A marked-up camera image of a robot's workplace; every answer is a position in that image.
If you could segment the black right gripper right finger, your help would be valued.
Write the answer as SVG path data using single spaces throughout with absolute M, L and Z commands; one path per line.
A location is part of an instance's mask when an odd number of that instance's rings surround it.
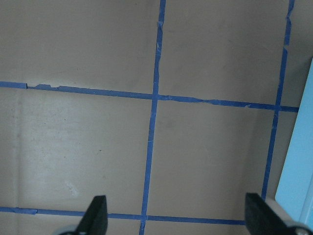
M 251 235 L 296 235 L 257 193 L 246 193 L 245 224 Z

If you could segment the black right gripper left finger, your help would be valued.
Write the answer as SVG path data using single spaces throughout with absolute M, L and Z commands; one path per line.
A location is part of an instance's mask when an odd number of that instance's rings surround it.
M 75 234 L 105 235 L 107 229 L 108 212 L 106 196 L 95 196 L 78 224 Z

